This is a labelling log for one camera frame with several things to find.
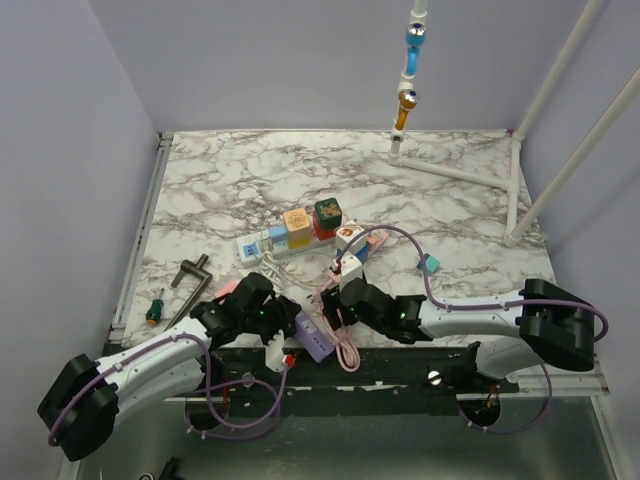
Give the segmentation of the purple USB power strip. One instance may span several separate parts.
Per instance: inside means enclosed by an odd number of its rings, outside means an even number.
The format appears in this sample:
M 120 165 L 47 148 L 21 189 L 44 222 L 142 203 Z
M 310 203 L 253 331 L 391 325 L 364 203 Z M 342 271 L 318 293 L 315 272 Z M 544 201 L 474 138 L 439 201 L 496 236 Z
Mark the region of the purple USB power strip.
M 334 353 L 334 344 L 304 311 L 300 311 L 296 315 L 295 325 L 296 340 L 316 363 L 322 363 L 327 357 Z

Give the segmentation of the pink power strip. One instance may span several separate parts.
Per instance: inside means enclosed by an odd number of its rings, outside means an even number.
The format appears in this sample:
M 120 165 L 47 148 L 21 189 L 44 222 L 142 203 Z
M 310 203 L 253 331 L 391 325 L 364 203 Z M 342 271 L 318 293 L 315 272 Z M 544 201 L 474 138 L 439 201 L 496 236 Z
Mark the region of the pink power strip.
M 386 230 L 377 230 L 377 231 L 369 232 L 366 236 L 367 236 L 367 242 L 369 242 L 370 246 L 371 246 L 371 250 L 370 250 L 370 253 L 369 253 L 369 257 L 368 257 L 368 260 L 369 260 L 370 257 L 374 253 L 376 253 L 378 250 L 380 250 L 382 248 L 382 246 L 384 245 L 384 243 L 388 239 L 389 235 L 388 235 L 388 232 Z M 334 282 L 336 282 L 336 283 L 339 282 L 339 280 L 337 278 L 337 275 L 336 275 L 337 272 L 338 271 L 333 271 L 332 268 L 329 268 L 329 271 L 328 271 L 329 278 L 331 280 L 333 280 Z

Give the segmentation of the pink cube socket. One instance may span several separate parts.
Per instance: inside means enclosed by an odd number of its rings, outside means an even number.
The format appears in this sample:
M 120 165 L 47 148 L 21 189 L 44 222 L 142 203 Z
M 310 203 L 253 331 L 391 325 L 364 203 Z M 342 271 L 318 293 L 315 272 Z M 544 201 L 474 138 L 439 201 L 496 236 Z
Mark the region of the pink cube socket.
M 229 281 L 228 283 L 226 283 L 224 286 L 220 287 L 216 291 L 215 298 L 219 299 L 219 298 L 222 298 L 222 297 L 232 293 L 236 289 L 236 287 L 238 286 L 239 283 L 240 283 L 239 280 Z

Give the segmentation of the teal plug adapter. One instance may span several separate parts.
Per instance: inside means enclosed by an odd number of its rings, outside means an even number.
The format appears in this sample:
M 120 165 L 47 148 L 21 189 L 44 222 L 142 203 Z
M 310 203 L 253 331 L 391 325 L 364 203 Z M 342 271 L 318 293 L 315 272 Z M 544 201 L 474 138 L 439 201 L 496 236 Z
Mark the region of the teal plug adapter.
M 428 275 L 433 275 L 439 270 L 440 262 L 432 255 L 424 254 L 418 261 L 417 268 L 421 271 L 426 271 Z

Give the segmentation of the yellow cube socket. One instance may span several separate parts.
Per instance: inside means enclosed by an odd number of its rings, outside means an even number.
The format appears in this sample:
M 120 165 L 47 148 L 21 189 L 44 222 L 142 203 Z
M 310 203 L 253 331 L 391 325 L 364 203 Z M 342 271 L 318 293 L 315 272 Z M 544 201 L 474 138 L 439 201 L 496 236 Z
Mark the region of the yellow cube socket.
M 311 236 L 305 237 L 289 237 L 288 248 L 291 250 L 301 249 L 308 246 L 312 241 Z

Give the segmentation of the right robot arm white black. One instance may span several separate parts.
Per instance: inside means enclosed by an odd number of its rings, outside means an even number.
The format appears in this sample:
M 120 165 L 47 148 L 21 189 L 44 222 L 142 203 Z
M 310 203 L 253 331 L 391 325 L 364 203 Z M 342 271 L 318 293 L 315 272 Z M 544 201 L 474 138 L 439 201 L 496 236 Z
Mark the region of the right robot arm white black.
M 322 312 L 333 328 L 362 323 L 401 344 L 476 335 L 460 379 L 480 392 L 495 380 L 535 365 L 588 372 L 595 364 L 595 323 L 588 302 L 542 279 L 520 290 L 484 298 L 437 300 L 392 296 L 362 278 L 324 290 Z

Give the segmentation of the white power strip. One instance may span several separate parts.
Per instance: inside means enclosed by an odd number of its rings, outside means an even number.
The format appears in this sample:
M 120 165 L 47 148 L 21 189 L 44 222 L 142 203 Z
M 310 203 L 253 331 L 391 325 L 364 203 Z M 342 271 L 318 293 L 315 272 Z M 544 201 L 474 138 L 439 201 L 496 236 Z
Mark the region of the white power strip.
M 331 248 L 334 239 L 319 241 L 315 235 L 312 235 L 311 243 L 301 249 L 291 250 L 275 249 L 269 238 L 268 228 L 251 234 L 239 236 L 235 240 L 236 258 L 245 266 L 256 265 L 261 262 L 266 252 L 271 252 L 276 259 L 288 258 L 303 252 L 315 251 L 325 247 Z

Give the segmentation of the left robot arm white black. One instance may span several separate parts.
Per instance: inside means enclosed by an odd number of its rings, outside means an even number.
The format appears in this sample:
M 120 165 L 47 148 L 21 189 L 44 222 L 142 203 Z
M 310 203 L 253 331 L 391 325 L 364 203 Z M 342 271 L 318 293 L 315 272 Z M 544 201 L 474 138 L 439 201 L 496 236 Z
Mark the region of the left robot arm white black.
M 72 358 L 37 408 L 49 445 L 61 448 L 70 461 L 81 460 L 147 405 L 180 394 L 210 396 L 222 380 L 217 349 L 242 334 L 259 336 L 265 367 L 284 376 L 293 364 L 284 342 L 295 335 L 301 310 L 276 293 L 268 278 L 252 272 L 149 341 L 98 360 L 85 354 Z

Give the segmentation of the light blue plug adapter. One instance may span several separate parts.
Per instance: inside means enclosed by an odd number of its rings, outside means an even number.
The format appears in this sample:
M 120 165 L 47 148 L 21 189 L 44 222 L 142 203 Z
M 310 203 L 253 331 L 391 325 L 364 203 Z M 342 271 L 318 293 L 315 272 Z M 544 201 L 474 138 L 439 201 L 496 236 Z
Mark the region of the light blue plug adapter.
M 272 226 L 268 229 L 268 232 L 275 249 L 288 248 L 288 230 L 284 224 Z

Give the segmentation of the beige cube socket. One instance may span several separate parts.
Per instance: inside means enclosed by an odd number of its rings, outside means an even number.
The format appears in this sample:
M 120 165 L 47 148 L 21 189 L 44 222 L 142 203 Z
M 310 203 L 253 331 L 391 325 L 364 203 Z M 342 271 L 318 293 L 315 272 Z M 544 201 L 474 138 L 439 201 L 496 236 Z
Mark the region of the beige cube socket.
M 283 214 L 283 223 L 289 241 L 302 241 L 311 237 L 311 222 L 304 208 L 286 211 Z

